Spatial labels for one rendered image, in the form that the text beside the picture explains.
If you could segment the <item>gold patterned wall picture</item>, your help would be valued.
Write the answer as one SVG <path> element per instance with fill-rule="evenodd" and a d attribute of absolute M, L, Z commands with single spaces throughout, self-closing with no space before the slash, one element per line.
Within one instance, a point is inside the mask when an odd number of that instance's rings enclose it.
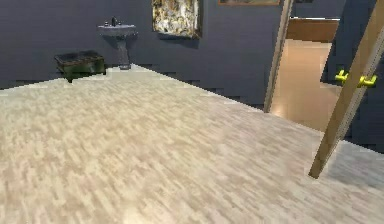
<path fill-rule="evenodd" d="M 187 39 L 202 37 L 202 0 L 152 0 L 152 30 Z"/>

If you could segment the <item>brown framed wall picture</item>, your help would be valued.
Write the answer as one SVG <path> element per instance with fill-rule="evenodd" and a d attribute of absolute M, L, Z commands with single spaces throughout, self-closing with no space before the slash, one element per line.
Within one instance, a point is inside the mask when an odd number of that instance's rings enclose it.
<path fill-rule="evenodd" d="M 278 6 L 281 0 L 218 0 L 221 6 Z"/>

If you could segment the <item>tan wooden room door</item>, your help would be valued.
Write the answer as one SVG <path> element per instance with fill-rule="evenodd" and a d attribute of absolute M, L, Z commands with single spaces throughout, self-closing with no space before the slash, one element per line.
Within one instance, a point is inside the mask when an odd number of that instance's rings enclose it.
<path fill-rule="evenodd" d="M 373 73 L 384 52 L 384 0 L 375 0 L 370 19 L 349 69 L 338 101 L 327 125 L 320 146 L 308 173 L 317 179 L 333 153 L 340 138 L 345 135 L 356 113 L 366 87 L 361 77 L 373 78 Z"/>

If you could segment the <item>grey pedestal sink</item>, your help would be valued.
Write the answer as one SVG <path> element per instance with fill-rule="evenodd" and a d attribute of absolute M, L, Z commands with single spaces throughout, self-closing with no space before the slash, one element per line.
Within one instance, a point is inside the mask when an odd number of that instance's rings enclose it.
<path fill-rule="evenodd" d="M 97 26 L 98 33 L 103 37 L 110 37 L 116 41 L 120 70 L 129 70 L 131 62 L 128 53 L 127 40 L 137 34 L 135 25 L 123 24 L 116 17 L 111 22 L 105 22 Z"/>

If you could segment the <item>brown wooden cabinet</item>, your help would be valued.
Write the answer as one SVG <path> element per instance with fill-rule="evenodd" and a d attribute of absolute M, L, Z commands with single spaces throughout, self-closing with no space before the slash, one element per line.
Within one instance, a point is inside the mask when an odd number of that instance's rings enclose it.
<path fill-rule="evenodd" d="M 301 41 L 331 43 L 339 22 L 337 20 L 292 18 L 289 21 L 286 38 Z"/>

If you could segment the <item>dark green box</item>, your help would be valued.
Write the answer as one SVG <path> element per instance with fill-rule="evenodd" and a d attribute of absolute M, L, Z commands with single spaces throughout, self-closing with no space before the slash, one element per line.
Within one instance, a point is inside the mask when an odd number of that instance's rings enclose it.
<path fill-rule="evenodd" d="M 82 77 L 106 74 L 104 57 L 94 50 L 55 55 L 54 59 L 57 69 L 69 83 Z"/>

